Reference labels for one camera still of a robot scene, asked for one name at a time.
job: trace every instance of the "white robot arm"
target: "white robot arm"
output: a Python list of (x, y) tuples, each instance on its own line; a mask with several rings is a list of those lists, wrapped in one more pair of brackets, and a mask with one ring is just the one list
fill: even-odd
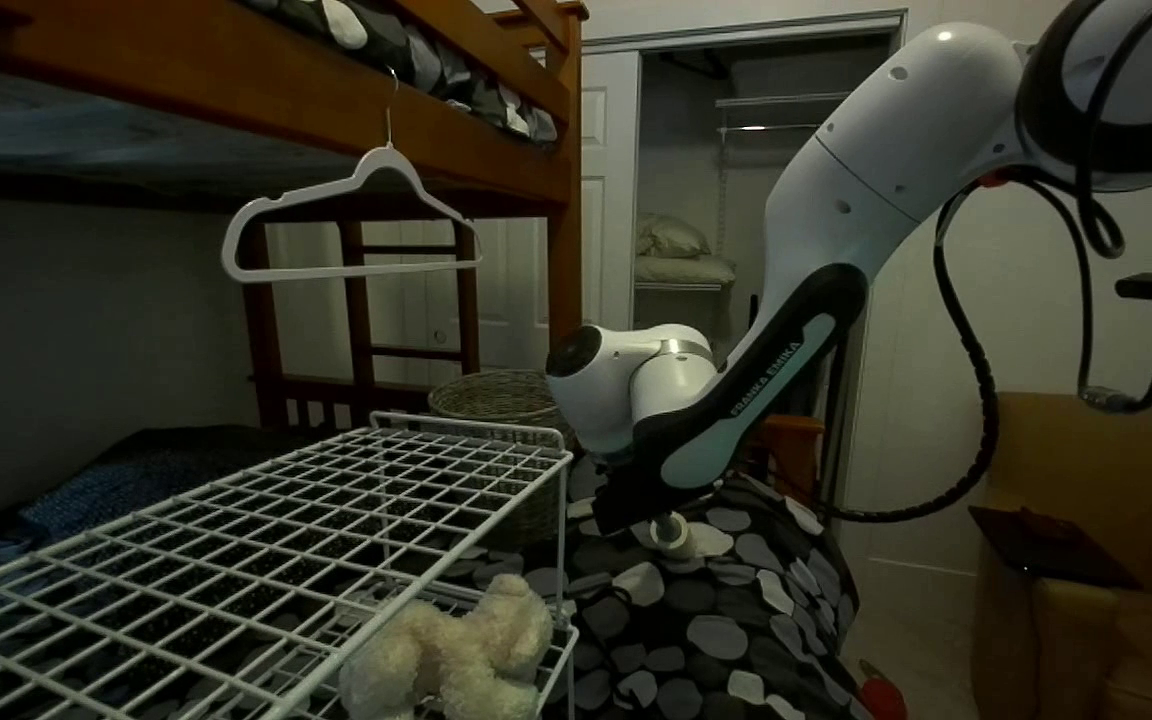
[[(761, 310), (722, 368), (707, 341), (678, 325), (578, 326), (556, 349), (556, 409), (575, 438), (607, 460), (594, 520), (623, 526), (707, 492), (773, 401), (856, 320), (898, 238), (965, 183), (1001, 169), (1038, 169), (1072, 183), (1074, 169), (1148, 176), (1152, 45), (1112, 68), (1114, 52), (1142, 46), (1148, 31), (1152, 0), (1074, 0), (1031, 59), (978, 25), (916, 35), (777, 179), (762, 203)], [(1118, 80), (1112, 98), (1096, 96), (1105, 72)], [(1112, 130), (1096, 157), (1088, 111)]]

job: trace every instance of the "wire rack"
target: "wire rack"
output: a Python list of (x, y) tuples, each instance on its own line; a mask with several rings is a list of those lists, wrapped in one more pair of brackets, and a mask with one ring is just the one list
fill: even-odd
[[(434, 576), (562, 468), (547, 428), (377, 414), (19, 555), (0, 716), (345, 716), (346, 651), (411, 596), (466, 608)], [(545, 693), (573, 644), (560, 626)]]

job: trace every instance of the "white hanger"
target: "white hanger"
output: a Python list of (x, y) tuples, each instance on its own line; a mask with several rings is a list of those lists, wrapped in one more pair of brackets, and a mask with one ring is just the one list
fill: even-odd
[(451, 203), (434, 200), (416, 164), (392, 146), (392, 138), (368, 146), (368, 157), (361, 157), (361, 164), (338, 176), (338, 179), (324, 179), (324, 183), (308, 183), (308, 187), (287, 187), (280, 197), (256, 197), (249, 200), (225, 228), (225, 245), (218, 245), (218, 264), (236, 285), (283, 285), (283, 280), (338, 280), (338, 276), (392, 276), (392, 270), (447, 270), (447, 268), (474, 268), (481, 261), (423, 261), (423, 264), (338, 264), (338, 268), (239, 268), (239, 238), (243, 228), (262, 217), (262, 212), (280, 212), (280, 207), (300, 207), (300, 203), (317, 203), (317, 200), (332, 200), (332, 197), (353, 197), (361, 193), (377, 173), (394, 173), (399, 179), (406, 179), (411, 197), (447, 217), (461, 228), (473, 228)]

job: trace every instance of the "stuffed toy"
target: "stuffed toy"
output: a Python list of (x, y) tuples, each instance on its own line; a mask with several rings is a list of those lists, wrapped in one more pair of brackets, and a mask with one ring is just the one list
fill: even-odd
[(406, 720), (429, 694), (447, 720), (527, 720), (547, 639), (550, 613), (523, 576), (494, 576), (463, 617), (411, 599), (345, 660), (338, 700), (353, 720)]

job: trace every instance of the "wooden bed frame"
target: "wooden bed frame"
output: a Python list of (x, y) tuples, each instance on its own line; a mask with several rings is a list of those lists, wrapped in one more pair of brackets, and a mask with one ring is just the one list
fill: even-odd
[[(515, 0), (515, 11), (484, 14), (473, 0), (392, 0), (438, 45), (550, 111), (560, 144), (537, 146), (484, 118), (447, 107), (392, 74), (346, 59), (239, 0), (0, 0), (0, 72), (107, 96), (127, 111), (172, 111), (212, 127), (236, 127), (297, 146), (361, 157), (399, 127), (399, 153), (463, 217), (545, 217), (547, 221), (547, 333), (578, 325), (578, 0)], [(33, 179), (0, 173), (0, 197), (133, 203), (135, 193), (99, 179)], [(377, 207), (332, 203), (297, 221), (338, 224), (338, 246), (365, 251), (357, 221)], [(249, 238), (249, 261), (262, 261), (262, 238)], [(461, 270), (461, 349), (377, 349), (368, 341), (368, 290), (346, 285), (353, 385), (297, 379), (280, 368), (276, 310), (268, 287), (249, 287), (251, 379), (262, 423), (335, 423), (368, 409), (411, 409), (423, 390), (379, 386), (372, 350), (481, 363), (474, 280)]]

